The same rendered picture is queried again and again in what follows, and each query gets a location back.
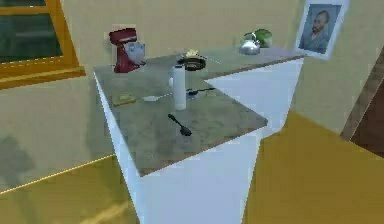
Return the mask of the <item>black ladle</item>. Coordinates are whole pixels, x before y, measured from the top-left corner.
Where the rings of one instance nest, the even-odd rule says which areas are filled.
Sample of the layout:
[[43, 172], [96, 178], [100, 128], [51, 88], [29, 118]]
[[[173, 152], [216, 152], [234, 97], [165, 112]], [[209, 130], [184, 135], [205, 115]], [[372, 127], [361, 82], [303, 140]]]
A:
[[186, 95], [192, 97], [192, 96], [196, 96], [199, 92], [210, 91], [210, 90], [215, 90], [215, 88], [211, 87], [211, 88], [197, 89], [197, 90], [190, 89], [189, 91], [186, 92]]

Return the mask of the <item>white tall bottle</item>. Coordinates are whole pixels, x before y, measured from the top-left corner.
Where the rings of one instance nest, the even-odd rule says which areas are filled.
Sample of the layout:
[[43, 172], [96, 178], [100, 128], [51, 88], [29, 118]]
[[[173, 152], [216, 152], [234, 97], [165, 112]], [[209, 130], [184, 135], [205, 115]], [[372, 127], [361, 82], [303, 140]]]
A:
[[176, 110], [186, 108], [185, 68], [183, 65], [173, 67], [173, 99]]

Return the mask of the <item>black pan with food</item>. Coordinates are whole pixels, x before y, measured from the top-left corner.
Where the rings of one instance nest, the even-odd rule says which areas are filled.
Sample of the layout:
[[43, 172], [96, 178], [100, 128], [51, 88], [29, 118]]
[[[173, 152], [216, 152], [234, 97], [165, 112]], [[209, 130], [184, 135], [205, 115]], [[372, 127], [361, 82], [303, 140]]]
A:
[[187, 71], [198, 71], [206, 67], [206, 58], [198, 50], [189, 49], [181, 55], [177, 63], [183, 65]]

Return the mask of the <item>yellow green sponge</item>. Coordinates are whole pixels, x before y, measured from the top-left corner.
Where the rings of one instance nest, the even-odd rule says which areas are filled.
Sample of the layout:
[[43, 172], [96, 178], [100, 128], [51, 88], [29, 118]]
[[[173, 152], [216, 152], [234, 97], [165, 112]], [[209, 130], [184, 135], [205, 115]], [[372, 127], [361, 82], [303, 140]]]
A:
[[114, 107], [117, 107], [125, 104], [135, 103], [135, 102], [136, 102], [136, 98], [132, 95], [120, 95], [120, 96], [116, 96], [113, 99], [112, 105]]

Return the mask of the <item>white counter with grey top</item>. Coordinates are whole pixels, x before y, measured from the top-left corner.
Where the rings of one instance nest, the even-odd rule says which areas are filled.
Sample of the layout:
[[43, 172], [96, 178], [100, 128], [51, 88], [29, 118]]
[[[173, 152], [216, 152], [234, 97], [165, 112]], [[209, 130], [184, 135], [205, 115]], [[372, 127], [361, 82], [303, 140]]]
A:
[[[285, 124], [302, 53], [279, 47], [247, 56], [229, 47], [208, 51], [206, 67], [186, 75], [199, 92], [183, 111], [171, 92], [174, 55], [130, 73], [95, 68], [96, 86], [117, 161], [140, 224], [241, 224], [262, 139]], [[116, 96], [135, 103], [114, 107]], [[183, 136], [172, 114], [191, 130]]]

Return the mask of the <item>silver kettle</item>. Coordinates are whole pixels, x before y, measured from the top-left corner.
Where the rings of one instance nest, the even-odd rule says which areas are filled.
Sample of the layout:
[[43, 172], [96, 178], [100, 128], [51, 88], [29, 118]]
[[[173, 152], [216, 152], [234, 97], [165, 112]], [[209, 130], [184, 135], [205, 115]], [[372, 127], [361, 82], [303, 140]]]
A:
[[261, 44], [258, 40], [245, 40], [239, 47], [239, 52], [244, 55], [257, 55], [260, 53]]

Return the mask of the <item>red stand mixer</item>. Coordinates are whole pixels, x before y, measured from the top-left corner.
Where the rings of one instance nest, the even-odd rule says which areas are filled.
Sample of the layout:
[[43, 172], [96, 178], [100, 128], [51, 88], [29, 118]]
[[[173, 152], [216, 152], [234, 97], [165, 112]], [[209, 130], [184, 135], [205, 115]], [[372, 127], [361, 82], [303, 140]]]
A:
[[110, 42], [117, 47], [115, 73], [129, 73], [145, 65], [145, 45], [137, 41], [135, 28], [109, 33]]

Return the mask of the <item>green lettuce head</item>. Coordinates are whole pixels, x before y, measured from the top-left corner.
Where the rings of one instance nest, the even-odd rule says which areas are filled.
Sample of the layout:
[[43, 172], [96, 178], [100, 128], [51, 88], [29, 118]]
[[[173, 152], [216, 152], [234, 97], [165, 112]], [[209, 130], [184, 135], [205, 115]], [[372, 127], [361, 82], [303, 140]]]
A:
[[258, 40], [262, 48], [272, 46], [272, 33], [267, 29], [258, 29], [254, 32], [249, 32], [244, 35], [245, 40]]

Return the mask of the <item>framed portrait picture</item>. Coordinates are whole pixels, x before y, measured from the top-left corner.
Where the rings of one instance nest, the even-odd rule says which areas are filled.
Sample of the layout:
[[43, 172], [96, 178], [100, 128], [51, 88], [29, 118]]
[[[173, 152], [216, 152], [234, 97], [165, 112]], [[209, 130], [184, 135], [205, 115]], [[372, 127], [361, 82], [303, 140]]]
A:
[[305, 0], [295, 49], [329, 60], [350, 0]]

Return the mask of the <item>brown wooden door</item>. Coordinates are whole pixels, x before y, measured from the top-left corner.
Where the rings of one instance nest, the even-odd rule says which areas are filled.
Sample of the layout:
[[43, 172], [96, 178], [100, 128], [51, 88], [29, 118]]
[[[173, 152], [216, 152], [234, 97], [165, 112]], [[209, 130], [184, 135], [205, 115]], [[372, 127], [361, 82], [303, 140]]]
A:
[[384, 158], [384, 46], [340, 137]]

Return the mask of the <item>orange framed window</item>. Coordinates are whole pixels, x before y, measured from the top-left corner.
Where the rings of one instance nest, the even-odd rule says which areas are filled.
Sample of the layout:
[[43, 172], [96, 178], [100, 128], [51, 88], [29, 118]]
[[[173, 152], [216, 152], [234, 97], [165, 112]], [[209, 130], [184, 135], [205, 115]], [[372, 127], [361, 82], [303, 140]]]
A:
[[0, 0], [0, 89], [84, 74], [60, 0]]

